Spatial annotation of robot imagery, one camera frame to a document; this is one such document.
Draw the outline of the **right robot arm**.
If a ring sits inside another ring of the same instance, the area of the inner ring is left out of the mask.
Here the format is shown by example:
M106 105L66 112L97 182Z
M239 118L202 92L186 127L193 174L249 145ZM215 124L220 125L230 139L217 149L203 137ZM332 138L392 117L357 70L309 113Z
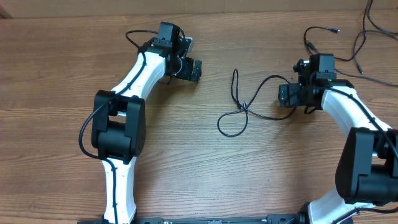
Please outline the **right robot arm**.
M378 119L354 86L339 79L332 54L314 54L293 65L297 83L280 85L284 108L304 106L328 113L346 136L334 188L306 203L297 214L278 215L279 223L352 223L359 212L395 213L382 206L397 201L397 130Z

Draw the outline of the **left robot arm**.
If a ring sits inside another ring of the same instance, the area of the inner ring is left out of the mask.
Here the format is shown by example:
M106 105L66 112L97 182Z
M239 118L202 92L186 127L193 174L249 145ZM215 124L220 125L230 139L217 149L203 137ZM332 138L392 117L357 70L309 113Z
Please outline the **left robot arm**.
M200 60L187 57L194 41L179 26L161 22L153 37L137 48L137 60L124 80L95 95L83 128L92 124L91 144L106 176L106 208L98 223L133 223L134 168L146 140L145 100L165 76L191 82L201 77Z

